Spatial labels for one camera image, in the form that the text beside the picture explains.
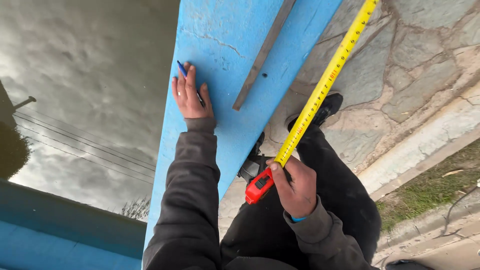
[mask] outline wood chip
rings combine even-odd
[[[463,170],[456,170],[456,171],[447,172],[446,174],[442,175],[442,177],[445,177],[447,175],[452,175],[452,174],[455,174],[455,173],[459,173],[459,172],[463,172]]]

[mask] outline tape measure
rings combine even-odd
[[[297,121],[290,130],[287,139],[275,157],[275,161],[280,163],[282,167],[285,166],[285,163],[290,158],[293,150],[297,147],[300,139],[307,130],[308,125],[312,122],[320,105],[325,100],[328,91],[338,77],[338,74],[342,70],[348,56],[352,52],[355,43],[357,43],[357,40],[365,28],[368,19],[370,19],[378,1],[379,0],[366,0],[353,20],[352,25],[345,34],[340,46],[320,78],[320,81],[313,90],[312,95],[309,97],[307,104],[301,111],[300,116],[297,118]],[[250,182],[245,190],[245,200],[249,204],[256,203],[273,185],[274,181],[271,175],[270,168],[268,168]]]

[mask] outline yellow measuring tape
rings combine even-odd
[[[301,111],[300,116],[293,125],[287,139],[283,143],[282,148],[280,148],[279,153],[275,157],[275,161],[280,163],[282,167],[285,166],[285,163],[293,153],[293,149],[297,147],[297,144],[312,121],[315,113],[325,100],[328,91],[342,70],[347,57],[360,37],[360,33],[363,31],[368,19],[370,19],[370,16],[372,15],[378,1],[379,0],[366,0],[357,14],[357,17],[355,17],[355,20],[353,20],[350,29],[348,29],[347,33],[345,34],[340,46],[333,55],[332,60],[328,64],[324,74],[320,78],[320,81],[313,90],[313,93],[308,99],[307,104]]]

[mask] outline gray sleeve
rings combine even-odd
[[[167,172],[154,236],[144,269],[220,269],[216,125],[213,118],[185,119]]]
[[[306,219],[293,222],[288,213],[285,221],[297,235],[300,250],[309,258],[313,270],[373,270],[360,250],[357,241],[344,235],[342,221],[327,212],[317,195],[317,207]]]

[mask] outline blue wristband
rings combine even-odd
[[[303,217],[303,218],[296,219],[296,218],[294,218],[294,217],[292,217],[292,216],[290,216],[290,217],[292,218],[293,222],[300,222],[300,221],[302,221],[302,220],[304,220],[304,219],[307,218],[307,217]]]

